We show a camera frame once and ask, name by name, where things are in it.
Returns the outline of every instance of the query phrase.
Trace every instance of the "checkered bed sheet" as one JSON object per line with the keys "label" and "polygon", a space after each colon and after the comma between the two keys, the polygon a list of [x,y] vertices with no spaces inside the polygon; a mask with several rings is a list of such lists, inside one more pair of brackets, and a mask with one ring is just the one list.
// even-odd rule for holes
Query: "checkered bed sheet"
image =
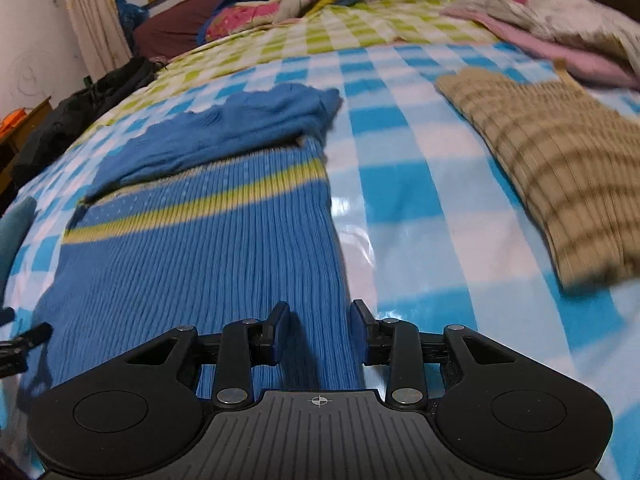
{"label": "checkered bed sheet", "polygon": [[[65,225],[104,156],[151,124],[233,92],[287,81],[338,88],[344,102],[326,156],[351,297],[363,298],[378,317],[407,319],[426,332],[467,325],[588,384],[615,420],[601,474],[637,480],[640,282],[583,298],[558,289],[540,234],[481,137],[434,89],[439,75],[464,66],[521,82],[555,77],[549,63],[506,44],[356,48],[261,64],[97,130],[20,192],[36,197],[38,215],[6,292],[5,304],[18,313],[11,335],[28,327],[52,282]],[[596,95],[623,114],[640,113],[637,94]],[[366,370],[368,386],[380,384],[377,373]],[[11,418],[0,443],[24,465],[26,416],[14,410],[15,384],[3,386]]]}
{"label": "checkered bed sheet", "polygon": [[407,43],[495,43],[472,21],[441,16],[455,0],[378,0],[353,7],[327,6],[279,27],[259,27],[227,36],[179,56],[158,79],[104,115],[86,135],[137,110],[212,81],[277,59],[344,48]]}

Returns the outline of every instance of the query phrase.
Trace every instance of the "wooden furniture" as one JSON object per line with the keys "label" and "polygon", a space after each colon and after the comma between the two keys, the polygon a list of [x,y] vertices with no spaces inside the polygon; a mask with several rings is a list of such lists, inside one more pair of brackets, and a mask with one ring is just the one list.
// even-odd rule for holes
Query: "wooden furniture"
{"label": "wooden furniture", "polygon": [[11,185],[10,173],[15,157],[20,153],[31,132],[52,110],[50,99],[51,96],[44,99],[15,128],[0,137],[0,193]]}

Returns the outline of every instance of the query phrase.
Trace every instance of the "blue and white checkered sheet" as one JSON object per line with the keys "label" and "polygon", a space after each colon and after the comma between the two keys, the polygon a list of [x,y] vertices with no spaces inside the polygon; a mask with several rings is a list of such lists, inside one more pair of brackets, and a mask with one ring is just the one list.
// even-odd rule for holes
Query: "blue and white checkered sheet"
{"label": "blue and white checkered sheet", "polygon": [[[334,87],[344,102],[328,135],[327,170],[351,297],[425,332],[467,325],[588,384],[615,419],[601,474],[638,480],[640,282],[584,298],[558,289],[540,234],[481,137],[433,87],[467,65],[521,82],[556,77],[548,62],[506,44],[377,46],[263,64],[103,127],[20,192],[36,197],[38,215],[6,292],[5,305],[18,312],[11,334],[28,327],[54,279],[63,230],[105,155],[151,124],[233,92],[284,81]],[[637,94],[596,94],[623,114],[640,113]],[[369,386],[380,383],[376,370],[366,375]],[[5,431],[0,410],[0,442],[24,465],[26,416],[15,390],[4,382],[11,417]]]}

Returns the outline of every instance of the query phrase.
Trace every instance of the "orange object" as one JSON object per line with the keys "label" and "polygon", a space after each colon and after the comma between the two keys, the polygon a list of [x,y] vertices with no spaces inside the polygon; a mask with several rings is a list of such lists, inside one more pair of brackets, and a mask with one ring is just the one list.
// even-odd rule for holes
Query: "orange object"
{"label": "orange object", "polygon": [[2,123],[0,123],[0,137],[4,137],[4,134],[20,124],[26,116],[27,112],[24,111],[24,108],[18,108],[2,119]]}

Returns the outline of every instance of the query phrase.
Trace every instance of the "brown sweater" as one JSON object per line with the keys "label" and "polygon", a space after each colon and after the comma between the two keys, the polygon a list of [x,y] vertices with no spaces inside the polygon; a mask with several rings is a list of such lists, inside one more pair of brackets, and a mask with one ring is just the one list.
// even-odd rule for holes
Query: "brown sweater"
{"label": "brown sweater", "polygon": [[519,84],[469,68],[436,88],[506,172],[562,286],[640,274],[640,125],[564,82]]}

